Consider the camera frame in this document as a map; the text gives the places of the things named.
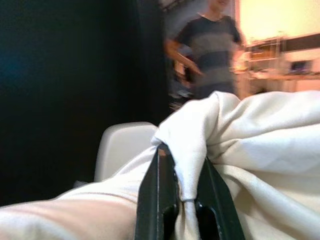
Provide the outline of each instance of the striped shirt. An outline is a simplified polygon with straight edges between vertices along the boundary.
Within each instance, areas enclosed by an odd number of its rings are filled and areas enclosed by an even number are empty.
[[[230,16],[218,21],[199,16],[182,29],[175,41],[192,49],[193,60],[204,73],[194,76],[196,86],[233,83],[233,43],[240,43],[241,37]]]

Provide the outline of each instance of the dark background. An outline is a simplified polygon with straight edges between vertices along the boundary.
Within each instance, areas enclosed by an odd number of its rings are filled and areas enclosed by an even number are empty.
[[[0,206],[94,179],[104,130],[168,115],[157,0],[0,0]]]

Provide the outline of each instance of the white plastic chair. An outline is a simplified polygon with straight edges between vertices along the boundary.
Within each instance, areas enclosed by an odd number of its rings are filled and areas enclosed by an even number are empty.
[[[149,122],[118,124],[104,131],[95,166],[95,182],[110,178],[124,164],[151,147],[157,127]]]

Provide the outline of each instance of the metal shelf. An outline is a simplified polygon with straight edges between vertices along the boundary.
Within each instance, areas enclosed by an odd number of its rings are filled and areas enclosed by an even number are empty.
[[[255,60],[249,60],[249,63],[252,62],[261,62],[261,61],[269,61],[269,60],[276,60],[278,57],[268,57],[268,58],[262,58],[262,59],[255,59]]]
[[[250,45],[251,46],[259,46],[259,45],[264,45],[264,44],[271,44],[273,41],[278,42],[279,40],[283,41],[284,38],[281,37],[281,36],[276,36],[276,37],[267,38],[267,39],[264,39],[264,40],[253,40]]]
[[[281,43],[260,43],[260,44],[250,44],[248,45],[248,48],[256,48],[256,47],[269,47],[269,46],[276,46],[279,45]]]
[[[269,80],[270,77],[263,77],[263,78],[248,78],[249,81],[256,81],[256,80]]]

